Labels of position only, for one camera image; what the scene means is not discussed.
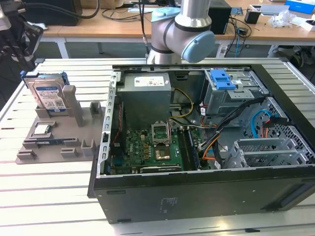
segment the black cable bundle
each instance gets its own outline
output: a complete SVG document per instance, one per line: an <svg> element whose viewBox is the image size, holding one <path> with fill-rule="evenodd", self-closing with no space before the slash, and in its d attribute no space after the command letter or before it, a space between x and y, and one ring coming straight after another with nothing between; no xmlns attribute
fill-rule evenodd
<svg viewBox="0 0 315 236"><path fill-rule="evenodd" d="M264 97L259 97L259 98L255 98L255 99L249 100L247 102L244 102L243 104L241 104L237 108L235 108L229 114L227 114L221 120L221 122L216 126L216 128L214 130L214 135L212 137L210 137L206 142L204 142L204 144L201 146L201 148L204 148L205 146L209 145L210 141L214 140L214 136L217 135L217 131L221 132L223 130L223 128L225 126L227 126L232 120L237 118L245 110L245 108L247 108L248 106L250 106L252 104L261 103L265 99L266 99L266 97L264 96ZM213 150L213 154L214 154L216 160L222 165L222 159L221 159L221 156L220 156L220 151L219 151L219 146L218 146L218 142L217 141L215 141L213 143L212 150Z"/></svg>

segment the red wire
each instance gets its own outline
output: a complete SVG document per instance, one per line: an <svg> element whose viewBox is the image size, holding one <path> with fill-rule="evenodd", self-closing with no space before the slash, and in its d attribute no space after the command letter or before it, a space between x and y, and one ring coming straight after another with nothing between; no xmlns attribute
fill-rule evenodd
<svg viewBox="0 0 315 236"><path fill-rule="evenodd" d="M116 141L116 139L118 138L118 135L119 135L119 133L120 133L120 129L121 129L121 127L122 127L122 119L121 119L121 116L122 116L122 105L119 104L119 129L118 129L118 132L117 132L117 134L116 134L116 136L115 136L115 138L114 138L112 144L114 144L115 141Z"/></svg>
<svg viewBox="0 0 315 236"><path fill-rule="evenodd" d="M202 118L201 118L200 124L203 125L203 126L206 126L206 125L203 123L203 120L204 120L204 119L205 119L205 117L202 117Z"/></svg>

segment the green circuit board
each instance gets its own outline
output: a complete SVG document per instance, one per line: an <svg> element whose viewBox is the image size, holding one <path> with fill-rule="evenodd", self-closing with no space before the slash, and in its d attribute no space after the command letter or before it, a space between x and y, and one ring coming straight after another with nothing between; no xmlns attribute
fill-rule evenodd
<svg viewBox="0 0 315 236"><path fill-rule="evenodd" d="M201 143L198 129L191 129L195 145ZM155 130L155 138L162 139L165 129ZM126 134L126 155L114 157L112 167L115 174L131 174L132 167L170 165L183 170L182 156L178 143L177 130L172 129L169 146L154 146L151 130L128 130Z"/></svg>

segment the blue hard drive label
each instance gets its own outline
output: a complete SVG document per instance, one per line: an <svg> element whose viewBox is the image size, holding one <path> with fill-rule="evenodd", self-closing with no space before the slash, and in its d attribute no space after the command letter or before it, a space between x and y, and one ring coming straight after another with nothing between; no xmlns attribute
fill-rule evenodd
<svg viewBox="0 0 315 236"><path fill-rule="evenodd" d="M57 87L37 87L37 91L58 90Z"/></svg>
<svg viewBox="0 0 315 236"><path fill-rule="evenodd" d="M51 87L36 87L38 97L42 104L49 112L63 112L66 107L63 99L58 96L59 91L57 86Z"/></svg>

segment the yellow power cable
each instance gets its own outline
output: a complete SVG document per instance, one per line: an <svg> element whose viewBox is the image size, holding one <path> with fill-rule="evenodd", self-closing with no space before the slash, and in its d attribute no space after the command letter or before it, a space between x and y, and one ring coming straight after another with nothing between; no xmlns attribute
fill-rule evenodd
<svg viewBox="0 0 315 236"><path fill-rule="evenodd" d="M185 95L186 98L189 99L189 101L190 101L190 110L189 110L189 112L187 112L186 114L183 114L183 115L180 115L180 116L171 116L170 118L183 118L183 117L186 117L186 116L190 115L190 114L192 113L192 111L193 111L193 102L192 102L192 99L191 99L184 91L182 91L181 89L179 89L179 88L174 88L174 90L180 91L183 95Z"/></svg>

